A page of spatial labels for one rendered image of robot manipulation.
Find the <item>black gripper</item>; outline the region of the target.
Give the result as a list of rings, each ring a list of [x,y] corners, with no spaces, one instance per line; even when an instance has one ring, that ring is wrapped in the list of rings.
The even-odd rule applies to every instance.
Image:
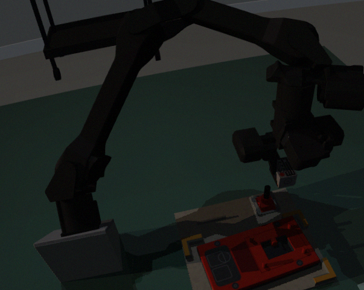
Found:
[[[232,142],[237,151],[240,162],[251,163],[254,161],[268,161],[273,175],[276,173],[277,159],[280,159],[277,153],[276,139],[282,126],[287,123],[293,123],[293,127],[302,126],[304,120],[311,119],[313,132],[319,132],[319,135],[331,133],[334,138],[334,146],[340,146],[344,139],[344,131],[331,115],[314,117],[308,110],[302,113],[291,113],[280,109],[276,105],[276,100],[272,100],[274,108],[274,120],[270,121],[273,129],[272,132],[266,132],[265,135],[258,134],[255,127],[237,130],[232,135]]]

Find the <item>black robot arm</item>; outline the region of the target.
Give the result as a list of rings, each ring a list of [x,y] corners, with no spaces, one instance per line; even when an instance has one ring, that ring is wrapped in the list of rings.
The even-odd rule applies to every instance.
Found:
[[[99,229],[97,181],[111,157],[105,144],[140,70],[162,44],[197,24],[257,44],[277,60],[266,69],[266,81],[277,82],[276,105],[291,113],[310,110],[315,86],[324,108],[362,111],[364,73],[359,65],[331,65],[312,24],[289,18],[266,18],[211,0],[163,0],[128,11],[117,34],[114,61],[78,137],[58,159],[45,190],[56,202],[61,237]],[[309,122],[310,121],[310,122]],[[315,167],[329,158],[331,133],[313,132],[312,120],[282,126],[276,139],[291,167]]]

